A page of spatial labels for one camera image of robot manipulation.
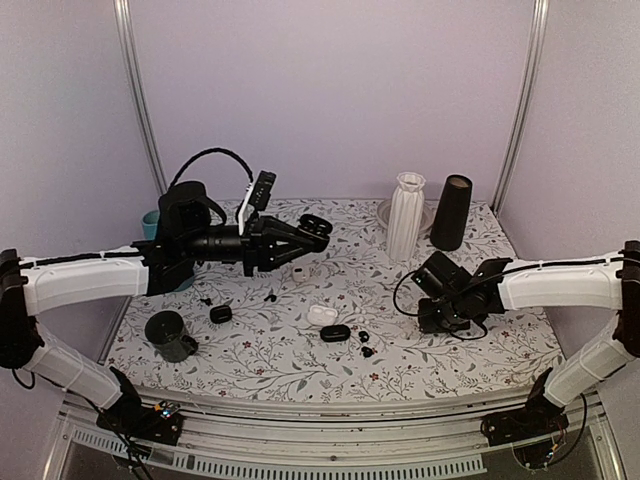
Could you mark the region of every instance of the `white wall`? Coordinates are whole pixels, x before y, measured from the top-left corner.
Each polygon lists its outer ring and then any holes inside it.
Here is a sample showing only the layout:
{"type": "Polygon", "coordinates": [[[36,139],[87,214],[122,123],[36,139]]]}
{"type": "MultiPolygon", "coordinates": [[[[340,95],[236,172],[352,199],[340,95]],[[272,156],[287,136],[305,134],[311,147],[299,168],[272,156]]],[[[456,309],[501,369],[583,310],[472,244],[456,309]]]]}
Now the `white wall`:
{"type": "MultiPolygon", "coordinates": [[[[542,65],[501,216],[521,257],[565,258],[640,238],[640,3],[551,2],[542,65]]],[[[565,309],[552,322],[567,354],[610,312],[565,309]]],[[[627,475],[640,478],[640,366],[601,396],[627,475]]]]}
{"type": "MultiPolygon", "coordinates": [[[[113,2],[0,5],[0,249],[48,256],[141,236],[155,192],[120,53],[113,2]]],[[[41,317],[95,356],[117,301],[41,317]]],[[[0,477],[42,475],[61,395],[0,371],[0,477]]]]}
{"type": "MultiPolygon", "coordinates": [[[[209,146],[278,174],[277,197],[386,197],[415,170],[493,193],[515,113],[533,1],[131,2],[169,177],[209,146]]],[[[244,192],[229,159],[192,176],[244,192]]]]}

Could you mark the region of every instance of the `black cylinder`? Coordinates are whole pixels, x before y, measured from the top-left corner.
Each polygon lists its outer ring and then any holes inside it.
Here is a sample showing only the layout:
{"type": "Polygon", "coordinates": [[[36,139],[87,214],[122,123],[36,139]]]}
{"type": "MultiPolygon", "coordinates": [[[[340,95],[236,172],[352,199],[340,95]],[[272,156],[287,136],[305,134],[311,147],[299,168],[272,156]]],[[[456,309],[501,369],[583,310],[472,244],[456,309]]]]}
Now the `black cylinder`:
{"type": "Polygon", "coordinates": [[[449,175],[431,228],[431,243],[439,250],[457,250],[462,245],[469,216],[473,183],[462,175],[449,175]]]}
{"type": "Polygon", "coordinates": [[[237,225],[215,225],[186,242],[187,255],[206,262],[240,262],[244,248],[237,225]]]}

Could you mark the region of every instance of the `mug handle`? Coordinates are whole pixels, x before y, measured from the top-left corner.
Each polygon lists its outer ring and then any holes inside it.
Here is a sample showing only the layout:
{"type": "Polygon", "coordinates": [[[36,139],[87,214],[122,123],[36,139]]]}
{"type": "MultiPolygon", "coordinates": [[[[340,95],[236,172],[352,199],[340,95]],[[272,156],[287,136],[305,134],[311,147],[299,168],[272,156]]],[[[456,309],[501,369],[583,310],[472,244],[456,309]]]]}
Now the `mug handle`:
{"type": "Polygon", "coordinates": [[[198,351],[198,342],[193,337],[183,335],[180,340],[189,347],[189,355],[193,355],[198,351]]]}

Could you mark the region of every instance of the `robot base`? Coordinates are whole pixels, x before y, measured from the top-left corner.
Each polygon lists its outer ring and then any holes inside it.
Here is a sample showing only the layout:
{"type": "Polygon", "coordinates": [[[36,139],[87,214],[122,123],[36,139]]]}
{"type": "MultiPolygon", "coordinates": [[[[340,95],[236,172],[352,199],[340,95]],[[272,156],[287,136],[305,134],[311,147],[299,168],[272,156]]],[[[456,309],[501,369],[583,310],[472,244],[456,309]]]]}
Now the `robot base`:
{"type": "Polygon", "coordinates": [[[144,410],[146,411],[141,415],[140,421],[136,423],[134,428],[122,428],[118,422],[109,421],[106,415],[100,415],[96,425],[104,430],[115,431],[141,440],[176,446],[182,434],[184,417],[179,413],[174,413],[169,418],[164,418],[160,412],[152,408],[144,410]]]}
{"type": "Polygon", "coordinates": [[[526,408],[491,413],[482,419],[480,431],[489,445],[504,445],[564,430],[569,420],[563,413],[553,417],[532,416],[526,408]]]}

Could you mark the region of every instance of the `table surface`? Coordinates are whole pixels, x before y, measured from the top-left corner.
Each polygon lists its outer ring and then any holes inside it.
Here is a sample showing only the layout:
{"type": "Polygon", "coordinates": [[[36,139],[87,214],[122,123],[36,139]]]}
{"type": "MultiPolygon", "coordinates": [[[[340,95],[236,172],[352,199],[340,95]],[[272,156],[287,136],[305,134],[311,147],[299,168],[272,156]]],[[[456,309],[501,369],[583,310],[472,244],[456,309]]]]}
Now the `table surface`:
{"type": "MultiPolygon", "coordinates": [[[[279,402],[383,402],[423,400],[492,392],[530,385],[562,359],[542,309],[492,315],[482,340],[460,341],[445,334],[424,335],[415,318],[392,304],[398,279],[435,251],[423,235],[413,257],[391,262],[386,230],[378,225],[379,200],[274,200],[266,214],[296,224],[313,213],[334,225],[331,244],[295,265],[309,264],[306,283],[291,279],[293,264],[271,273],[242,276],[241,265],[208,263],[197,269],[192,288],[157,297],[134,298],[123,318],[107,362],[134,384],[197,395],[279,402]],[[269,294],[275,302],[265,301],[269,294]],[[202,300],[227,303],[233,321],[213,325],[202,300]],[[347,342],[327,344],[309,325],[310,305],[339,312],[348,325],[347,342]],[[147,320],[161,310],[179,312],[198,353],[170,364],[144,338],[147,320]],[[364,358],[357,332],[375,354],[364,358]]],[[[435,209],[435,202],[427,202],[435,209]]],[[[232,211],[235,204],[224,204],[232,211]]],[[[473,272],[485,259],[514,256],[504,232],[485,203],[473,203],[462,247],[449,252],[473,272]]],[[[400,304],[417,309],[414,285],[402,288],[400,304]]],[[[473,326],[468,336],[480,332],[473,326]]]]}

